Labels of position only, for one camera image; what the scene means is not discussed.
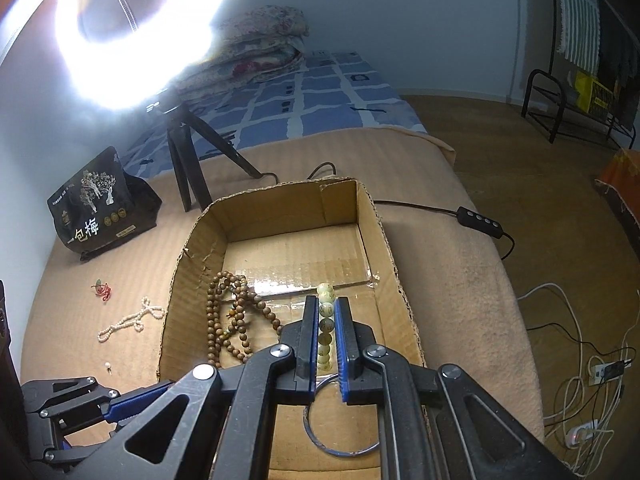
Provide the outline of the thin metal bangle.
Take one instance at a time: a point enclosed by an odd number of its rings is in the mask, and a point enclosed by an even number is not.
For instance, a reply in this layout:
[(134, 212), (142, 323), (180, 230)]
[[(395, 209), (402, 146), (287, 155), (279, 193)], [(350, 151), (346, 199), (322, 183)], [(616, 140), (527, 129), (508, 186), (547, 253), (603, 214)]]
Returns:
[(317, 382), (314, 403), (303, 408), (302, 425), (314, 448), (336, 460), (369, 458), (380, 447), (375, 408), (347, 405), (337, 374), (324, 375)]

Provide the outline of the tan blanket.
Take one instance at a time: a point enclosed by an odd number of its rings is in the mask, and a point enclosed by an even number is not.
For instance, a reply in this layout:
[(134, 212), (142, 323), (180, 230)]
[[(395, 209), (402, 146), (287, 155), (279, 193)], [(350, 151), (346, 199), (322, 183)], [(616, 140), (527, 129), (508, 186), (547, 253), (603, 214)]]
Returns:
[[(334, 130), (249, 148), (247, 156), (283, 181), (302, 180), (322, 162), (357, 179), (374, 200), (447, 209), (470, 206), (445, 142), (404, 129)], [(16, 364), (23, 380), (93, 375), (129, 390), (155, 379), (160, 323), (96, 335), (137, 312), (143, 297), (166, 306), (172, 272), (198, 212), (185, 212), (175, 177), (151, 180), (162, 199), (157, 225), (119, 248), (81, 262), (55, 244), (44, 268)], [(533, 434), (542, 403), (532, 348), (512, 285), (490, 238), (444, 214), (378, 205), (426, 362), (462, 366)], [(101, 280), (110, 300), (94, 296)], [(104, 363), (113, 373), (107, 374)]]

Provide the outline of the cardboard box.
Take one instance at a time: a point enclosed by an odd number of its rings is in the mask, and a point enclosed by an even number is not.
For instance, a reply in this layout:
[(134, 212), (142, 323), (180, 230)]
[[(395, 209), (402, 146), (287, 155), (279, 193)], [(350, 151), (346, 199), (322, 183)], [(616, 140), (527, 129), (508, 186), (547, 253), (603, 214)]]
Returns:
[[(409, 362), (424, 360), (420, 337), (382, 222), (352, 179), (280, 184), (211, 204), (194, 224), (169, 286), (157, 371), (179, 379), (206, 359), (206, 292), (228, 271), (248, 284), (280, 321), (298, 320), (304, 300), (330, 284), (352, 317)], [(309, 442), (303, 409), (279, 408), (270, 460), (273, 479), (376, 479), (380, 456), (336, 460)]]

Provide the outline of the black snack bag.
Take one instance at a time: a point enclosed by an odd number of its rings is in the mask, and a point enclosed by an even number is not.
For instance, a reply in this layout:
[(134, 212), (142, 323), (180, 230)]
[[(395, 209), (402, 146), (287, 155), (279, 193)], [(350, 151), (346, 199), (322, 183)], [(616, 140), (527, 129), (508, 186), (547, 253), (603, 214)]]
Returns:
[(109, 146), (63, 183), (47, 205), (60, 241), (89, 261), (155, 228), (162, 200), (148, 182), (126, 173)]

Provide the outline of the white power strip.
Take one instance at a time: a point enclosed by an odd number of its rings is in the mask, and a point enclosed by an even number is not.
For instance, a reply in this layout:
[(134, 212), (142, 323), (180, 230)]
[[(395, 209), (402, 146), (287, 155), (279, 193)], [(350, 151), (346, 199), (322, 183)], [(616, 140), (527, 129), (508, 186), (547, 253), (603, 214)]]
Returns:
[(586, 442), (588, 442), (598, 431), (599, 421), (597, 419), (584, 422), (579, 426), (575, 426), (568, 430), (564, 437), (564, 444), (566, 448), (574, 450), (579, 448)]

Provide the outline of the black tripod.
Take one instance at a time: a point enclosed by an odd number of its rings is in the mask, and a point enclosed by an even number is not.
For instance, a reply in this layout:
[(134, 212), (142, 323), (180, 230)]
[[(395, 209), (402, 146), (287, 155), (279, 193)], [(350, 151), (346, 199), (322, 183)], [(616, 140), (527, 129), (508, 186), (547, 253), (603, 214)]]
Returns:
[(193, 131), (252, 179), (258, 180), (265, 177), (263, 172), (242, 156), (232, 144), (224, 140), (205, 120), (196, 116), (171, 86), (163, 88), (146, 110), (150, 114), (163, 118), (169, 155), (185, 212), (191, 210), (192, 200), (195, 200), (201, 210), (213, 203), (200, 159), (195, 151)]

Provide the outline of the blue checkered bed sheet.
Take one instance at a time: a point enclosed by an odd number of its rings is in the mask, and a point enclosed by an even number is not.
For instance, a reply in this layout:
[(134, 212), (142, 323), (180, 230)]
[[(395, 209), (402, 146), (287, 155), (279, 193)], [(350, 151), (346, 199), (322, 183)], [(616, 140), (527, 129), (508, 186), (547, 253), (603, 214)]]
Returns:
[(188, 107), (237, 150), (337, 129), (426, 131), (408, 102), (355, 51), (314, 52), (294, 72)]

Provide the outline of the orange cloth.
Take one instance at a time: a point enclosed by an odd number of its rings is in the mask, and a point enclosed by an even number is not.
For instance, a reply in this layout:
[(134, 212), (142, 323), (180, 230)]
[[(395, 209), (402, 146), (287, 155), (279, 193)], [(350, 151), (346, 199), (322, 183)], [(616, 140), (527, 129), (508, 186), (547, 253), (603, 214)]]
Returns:
[(640, 153), (621, 148), (594, 179), (596, 189), (610, 205), (629, 237), (639, 243)]

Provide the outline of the folded floral quilt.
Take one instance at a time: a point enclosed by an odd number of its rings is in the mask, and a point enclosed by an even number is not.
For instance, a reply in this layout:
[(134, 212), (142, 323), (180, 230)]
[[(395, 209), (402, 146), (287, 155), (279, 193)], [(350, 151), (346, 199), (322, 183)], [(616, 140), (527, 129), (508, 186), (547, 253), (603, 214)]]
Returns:
[(174, 79), (185, 101), (216, 96), (252, 82), (264, 82), (299, 68), (305, 55), (301, 36), (262, 37), (230, 44), (218, 58), (195, 64)]

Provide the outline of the black metal rack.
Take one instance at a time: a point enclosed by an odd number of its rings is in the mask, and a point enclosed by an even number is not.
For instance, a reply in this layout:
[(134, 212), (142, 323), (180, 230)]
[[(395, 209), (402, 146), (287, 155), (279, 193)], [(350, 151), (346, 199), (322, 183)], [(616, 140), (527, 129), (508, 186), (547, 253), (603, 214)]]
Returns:
[[(526, 0), (521, 115), (558, 136), (617, 150), (637, 145), (639, 34), (623, 0)], [(614, 93), (605, 120), (576, 106), (581, 70)]]

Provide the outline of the floral pillow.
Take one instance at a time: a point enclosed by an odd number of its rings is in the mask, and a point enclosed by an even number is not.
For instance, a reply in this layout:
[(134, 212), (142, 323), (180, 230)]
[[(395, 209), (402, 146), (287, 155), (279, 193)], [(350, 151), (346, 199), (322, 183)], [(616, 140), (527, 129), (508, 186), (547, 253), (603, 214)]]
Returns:
[(241, 51), (267, 51), (282, 47), (288, 40), (309, 36), (309, 23), (294, 6), (258, 6), (235, 14), (215, 27), (213, 48), (231, 56)]

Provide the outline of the yellow bag on rack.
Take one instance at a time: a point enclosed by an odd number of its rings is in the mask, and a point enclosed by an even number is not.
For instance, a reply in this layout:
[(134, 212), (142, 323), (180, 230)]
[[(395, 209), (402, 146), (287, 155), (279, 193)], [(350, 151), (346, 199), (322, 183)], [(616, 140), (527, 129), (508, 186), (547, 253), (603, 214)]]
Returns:
[(578, 94), (576, 106), (584, 113), (605, 120), (614, 105), (614, 93), (600, 84), (598, 78), (578, 70), (574, 88)]

